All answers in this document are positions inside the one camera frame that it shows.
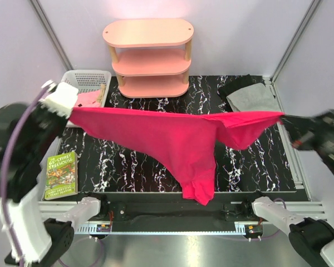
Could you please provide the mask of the red t-shirt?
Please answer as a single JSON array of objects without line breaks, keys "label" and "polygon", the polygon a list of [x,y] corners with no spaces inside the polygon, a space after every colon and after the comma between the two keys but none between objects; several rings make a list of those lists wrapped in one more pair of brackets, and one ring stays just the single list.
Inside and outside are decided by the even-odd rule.
[{"label": "red t-shirt", "polygon": [[245,150],[282,116],[275,111],[190,115],[77,107],[69,120],[94,138],[158,160],[180,184],[184,199],[207,205],[214,197],[215,142]]}]

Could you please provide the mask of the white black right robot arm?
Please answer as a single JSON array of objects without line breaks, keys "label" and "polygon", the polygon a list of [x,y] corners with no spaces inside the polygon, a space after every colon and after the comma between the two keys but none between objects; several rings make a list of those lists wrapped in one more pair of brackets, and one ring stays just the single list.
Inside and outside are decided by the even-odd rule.
[{"label": "white black right robot arm", "polygon": [[[334,110],[312,117],[283,115],[281,122],[292,147],[315,151],[334,175]],[[260,217],[285,233],[310,266],[334,266],[334,228],[326,221],[293,214],[262,194],[241,209],[245,219]]]}]

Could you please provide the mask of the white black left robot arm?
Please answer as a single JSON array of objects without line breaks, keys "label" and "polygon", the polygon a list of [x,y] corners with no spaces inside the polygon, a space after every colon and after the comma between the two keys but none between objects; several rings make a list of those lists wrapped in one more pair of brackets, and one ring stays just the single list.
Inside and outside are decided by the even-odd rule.
[{"label": "white black left robot arm", "polygon": [[107,204],[89,196],[56,218],[41,216],[40,163],[66,122],[41,106],[32,112],[23,103],[0,108],[0,220],[11,245],[8,265],[52,266],[69,249],[81,224],[109,214]]}]

